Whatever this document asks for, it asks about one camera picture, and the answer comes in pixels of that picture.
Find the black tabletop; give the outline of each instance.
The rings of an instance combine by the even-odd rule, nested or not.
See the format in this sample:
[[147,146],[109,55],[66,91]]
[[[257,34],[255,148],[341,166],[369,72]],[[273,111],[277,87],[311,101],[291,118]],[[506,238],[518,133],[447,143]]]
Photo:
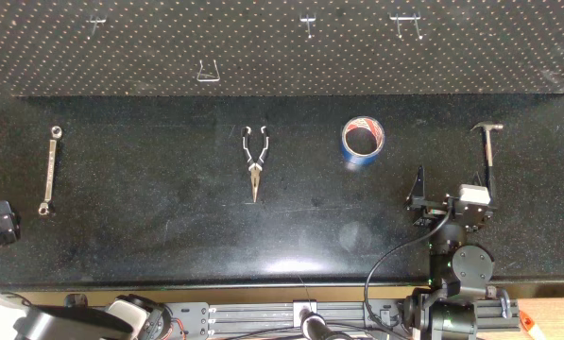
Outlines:
[[[385,129],[378,159],[351,169],[340,131]],[[0,249],[0,286],[173,287],[363,282],[390,248],[424,230],[402,204],[419,165],[427,195],[485,174],[492,133],[499,210],[469,240],[496,281],[564,280],[564,95],[0,97],[0,199],[22,240]],[[55,214],[39,218],[50,128],[63,128]],[[267,125],[256,204],[241,128]],[[260,134],[253,153],[260,150]],[[402,250],[382,283],[428,278],[426,245]]]

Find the black pegboard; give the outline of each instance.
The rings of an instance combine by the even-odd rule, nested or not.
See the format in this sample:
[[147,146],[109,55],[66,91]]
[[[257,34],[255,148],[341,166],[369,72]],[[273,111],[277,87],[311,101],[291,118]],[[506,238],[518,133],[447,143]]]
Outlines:
[[[389,15],[414,13],[422,39],[407,21],[399,38]],[[196,80],[200,60],[220,81]],[[0,0],[0,82],[12,95],[564,93],[564,1]]]

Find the wrench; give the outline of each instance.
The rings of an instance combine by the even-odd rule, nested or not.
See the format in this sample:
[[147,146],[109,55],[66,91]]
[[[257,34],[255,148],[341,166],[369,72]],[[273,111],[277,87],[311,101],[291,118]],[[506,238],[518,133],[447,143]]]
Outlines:
[[63,135],[61,127],[52,127],[51,136],[53,139],[50,141],[48,148],[48,168],[46,169],[46,193],[44,193],[44,202],[40,204],[38,213],[41,216],[46,216],[50,213],[48,210],[49,203],[53,198],[53,177],[55,175],[55,158],[57,157],[57,140]]

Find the pliers handle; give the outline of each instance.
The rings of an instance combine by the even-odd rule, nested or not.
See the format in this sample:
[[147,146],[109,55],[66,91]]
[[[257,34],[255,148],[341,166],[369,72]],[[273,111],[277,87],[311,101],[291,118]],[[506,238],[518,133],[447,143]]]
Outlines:
[[269,132],[266,127],[261,127],[261,133],[263,133],[263,150],[256,161],[254,161],[252,155],[250,154],[250,150],[248,149],[248,142],[251,133],[252,129],[250,127],[244,127],[242,129],[242,147],[244,148],[244,155],[248,161],[248,170],[252,170],[252,168],[256,167],[259,171],[263,171],[263,165],[265,164],[266,156],[269,153]]

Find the tape roll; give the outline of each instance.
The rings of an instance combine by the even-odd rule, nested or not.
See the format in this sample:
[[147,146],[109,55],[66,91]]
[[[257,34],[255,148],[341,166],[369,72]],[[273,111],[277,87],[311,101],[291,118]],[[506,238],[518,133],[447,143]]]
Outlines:
[[[376,141],[376,149],[368,154],[361,154],[351,149],[347,144],[347,134],[355,129],[362,128],[369,131]],[[345,159],[353,164],[365,165],[374,162],[385,144],[385,131],[378,121],[371,117],[360,116],[349,120],[343,127],[342,133],[342,152]]]

